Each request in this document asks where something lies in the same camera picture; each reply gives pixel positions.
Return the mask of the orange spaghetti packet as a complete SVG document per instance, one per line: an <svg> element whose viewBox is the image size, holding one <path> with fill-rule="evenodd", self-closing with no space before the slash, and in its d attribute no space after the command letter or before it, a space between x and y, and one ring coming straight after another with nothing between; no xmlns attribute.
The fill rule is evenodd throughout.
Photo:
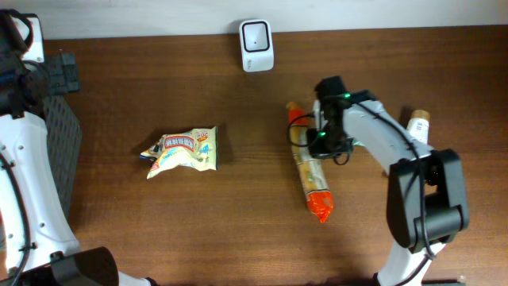
<svg viewBox="0 0 508 286"><path fill-rule="evenodd" d="M307 208L320 223L325 223L333 211L334 201L320 160L310 155L310 142L306 137L310 129L310 115L306 114L296 102L289 102L286 108L288 112L287 140L298 169Z"/></svg>

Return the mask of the white tube with cork cap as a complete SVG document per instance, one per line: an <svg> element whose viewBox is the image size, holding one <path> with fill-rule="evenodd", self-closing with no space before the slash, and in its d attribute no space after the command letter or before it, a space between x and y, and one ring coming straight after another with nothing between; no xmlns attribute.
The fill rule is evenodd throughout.
<svg viewBox="0 0 508 286"><path fill-rule="evenodd" d="M428 143L430 114L426 110L414 110L406 127L408 133L423 144Z"/></svg>

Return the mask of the cream snack bag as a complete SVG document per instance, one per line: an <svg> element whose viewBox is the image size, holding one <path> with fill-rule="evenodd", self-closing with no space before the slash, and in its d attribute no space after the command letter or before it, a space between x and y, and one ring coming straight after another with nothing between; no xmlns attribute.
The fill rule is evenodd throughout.
<svg viewBox="0 0 508 286"><path fill-rule="evenodd" d="M143 151L140 158L152 162L147 180L179 166L200 172L217 171L217 127L164 134L154 145Z"/></svg>

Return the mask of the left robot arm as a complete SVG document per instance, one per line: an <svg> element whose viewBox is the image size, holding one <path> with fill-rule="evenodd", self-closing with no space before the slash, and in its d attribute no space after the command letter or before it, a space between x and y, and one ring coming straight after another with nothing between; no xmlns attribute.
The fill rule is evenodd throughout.
<svg viewBox="0 0 508 286"><path fill-rule="evenodd" d="M81 89L75 56L44 57L36 14L1 11L1 219L3 285L154 285L121 272L106 247L83 250L50 165L48 99Z"/></svg>

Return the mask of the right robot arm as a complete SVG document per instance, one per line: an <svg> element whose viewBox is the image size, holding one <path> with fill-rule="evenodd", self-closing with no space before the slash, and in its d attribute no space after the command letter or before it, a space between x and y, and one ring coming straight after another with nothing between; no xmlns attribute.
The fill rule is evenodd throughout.
<svg viewBox="0 0 508 286"><path fill-rule="evenodd" d="M323 79L314 90L310 155L337 161L349 157L358 141L388 177L386 215L394 244L373 283L421 285L437 254L469 225L460 157L411 136L371 91L348 91L340 76Z"/></svg>

